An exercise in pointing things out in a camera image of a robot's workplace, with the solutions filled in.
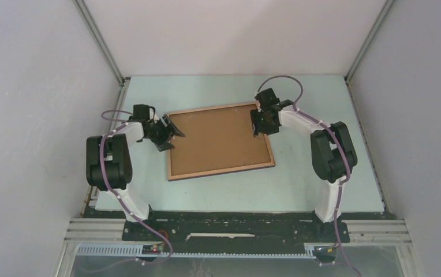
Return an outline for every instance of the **wall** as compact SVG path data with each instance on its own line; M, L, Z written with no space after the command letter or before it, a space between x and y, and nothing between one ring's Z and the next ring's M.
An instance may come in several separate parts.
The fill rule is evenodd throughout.
M0 276L51 275L117 89L72 1L0 1Z
M346 74L385 0L86 1L124 76Z
M441 1L398 1L352 82L387 199L441 276Z

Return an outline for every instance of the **brown board surface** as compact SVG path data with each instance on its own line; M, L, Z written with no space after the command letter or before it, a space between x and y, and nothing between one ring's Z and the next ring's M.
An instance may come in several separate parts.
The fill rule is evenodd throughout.
M186 135L171 140L168 180L275 166L268 137L253 137L253 109L256 102L168 113Z

